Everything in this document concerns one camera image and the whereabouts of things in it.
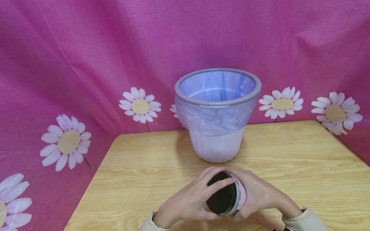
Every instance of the trash can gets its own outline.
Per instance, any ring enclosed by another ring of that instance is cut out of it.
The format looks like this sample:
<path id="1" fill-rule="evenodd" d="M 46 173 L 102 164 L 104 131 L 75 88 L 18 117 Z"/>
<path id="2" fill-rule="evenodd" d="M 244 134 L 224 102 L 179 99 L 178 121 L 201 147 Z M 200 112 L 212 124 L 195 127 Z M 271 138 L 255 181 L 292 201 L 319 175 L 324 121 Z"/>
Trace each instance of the trash can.
<path id="1" fill-rule="evenodd" d="M 200 158 L 222 163 L 236 156 L 260 91 L 255 75 L 231 68 L 195 71 L 176 82 L 176 113 Z"/>

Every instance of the sleeve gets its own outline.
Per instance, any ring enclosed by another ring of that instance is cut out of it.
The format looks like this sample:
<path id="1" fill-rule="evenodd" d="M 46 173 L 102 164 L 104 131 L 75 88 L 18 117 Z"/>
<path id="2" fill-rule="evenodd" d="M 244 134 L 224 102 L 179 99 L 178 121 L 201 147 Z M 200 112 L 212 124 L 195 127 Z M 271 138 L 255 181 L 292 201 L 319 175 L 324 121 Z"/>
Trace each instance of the sleeve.
<path id="1" fill-rule="evenodd" d="M 153 222 L 153 215 L 154 212 L 144 221 L 139 231 L 169 231 L 169 229 L 157 227 Z"/>
<path id="2" fill-rule="evenodd" d="M 285 227 L 290 231 L 329 231 L 323 222 L 309 208 L 304 208 L 303 213 L 294 218 L 282 218 Z"/>

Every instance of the person's left hand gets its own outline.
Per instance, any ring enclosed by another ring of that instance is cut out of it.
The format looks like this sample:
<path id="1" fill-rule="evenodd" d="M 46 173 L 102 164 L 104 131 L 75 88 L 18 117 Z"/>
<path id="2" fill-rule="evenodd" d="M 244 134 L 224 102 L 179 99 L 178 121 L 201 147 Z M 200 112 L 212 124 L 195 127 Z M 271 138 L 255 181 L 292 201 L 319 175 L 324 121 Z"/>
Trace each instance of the person's left hand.
<path id="1" fill-rule="evenodd" d="M 161 228 L 169 228 L 180 220 L 216 220 L 215 213 L 204 209 L 205 202 L 218 190 L 235 182 L 234 178 L 226 178 L 210 186 L 207 183 L 214 175 L 226 171 L 226 167 L 209 167 L 190 184 L 178 191 L 161 205 L 153 221 Z"/>

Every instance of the wooden table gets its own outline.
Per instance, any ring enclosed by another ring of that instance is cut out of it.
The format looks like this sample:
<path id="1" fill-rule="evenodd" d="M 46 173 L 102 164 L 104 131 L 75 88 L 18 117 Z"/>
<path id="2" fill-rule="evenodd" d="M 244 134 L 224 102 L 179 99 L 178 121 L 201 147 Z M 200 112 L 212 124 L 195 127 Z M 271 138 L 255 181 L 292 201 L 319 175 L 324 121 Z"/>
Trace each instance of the wooden table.
<path id="1" fill-rule="evenodd" d="M 168 197 L 211 166 L 186 130 L 118 136 L 65 231 L 137 231 Z M 252 170 L 309 206 L 332 231 L 370 230 L 370 168 L 314 121 L 248 125 L 239 154 L 225 163 Z M 178 222 L 172 230 L 271 231 L 276 210 L 233 223 Z"/>

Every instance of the daisy print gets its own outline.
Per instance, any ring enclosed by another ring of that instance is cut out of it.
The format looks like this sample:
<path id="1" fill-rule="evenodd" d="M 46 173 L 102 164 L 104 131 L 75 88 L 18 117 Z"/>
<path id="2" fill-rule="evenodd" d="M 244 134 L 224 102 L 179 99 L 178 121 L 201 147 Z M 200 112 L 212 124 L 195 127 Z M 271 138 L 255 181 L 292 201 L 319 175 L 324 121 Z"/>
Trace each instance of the daisy print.
<path id="1" fill-rule="evenodd" d="M 172 105 L 171 105 L 171 108 L 170 108 L 169 110 L 170 110 L 171 112 L 175 113 L 175 114 L 174 114 L 174 117 L 175 117 L 175 118 L 179 118 L 179 115 L 178 115 L 178 114 L 176 114 L 176 105 L 172 104 Z"/>
<path id="2" fill-rule="evenodd" d="M 345 99 L 344 93 L 331 92 L 329 98 L 318 97 L 311 105 L 317 107 L 311 112 L 321 114 L 316 118 L 331 134 L 347 135 L 345 129 L 352 130 L 354 123 L 360 122 L 363 118 L 357 113 L 360 106 L 355 104 L 352 97 Z"/>
<path id="3" fill-rule="evenodd" d="M 90 147 L 90 132 L 85 131 L 85 125 L 75 117 L 69 118 L 66 115 L 57 117 L 57 125 L 50 125 L 48 133 L 42 135 L 41 140 L 49 145 L 40 151 L 43 166 L 49 166 L 57 162 L 55 171 L 61 171 L 68 162 L 70 169 L 76 163 L 84 160 L 82 154 L 86 154 Z"/>
<path id="4" fill-rule="evenodd" d="M 278 90 L 272 91 L 271 95 L 264 95 L 258 102 L 263 104 L 260 111 L 266 111 L 265 117 L 276 119 L 278 116 L 284 118 L 286 114 L 294 115 L 294 111 L 302 110 L 303 99 L 299 98 L 300 91 L 296 92 L 295 87 L 287 87 L 281 93 Z"/>
<path id="5" fill-rule="evenodd" d="M 153 122 L 153 117 L 157 118 L 156 112 L 161 111 L 161 104 L 154 101 L 154 95 L 145 95 L 145 90 L 136 87 L 131 88 L 130 92 L 124 92 L 126 100 L 120 100 L 119 107 L 125 110 L 125 114 L 132 116 L 134 121 L 140 123 Z"/>
<path id="6" fill-rule="evenodd" d="M 31 220 L 32 215 L 24 213 L 32 204 L 31 198 L 19 198 L 29 186 L 23 178 L 18 173 L 0 183 L 0 231 L 17 231 Z"/>

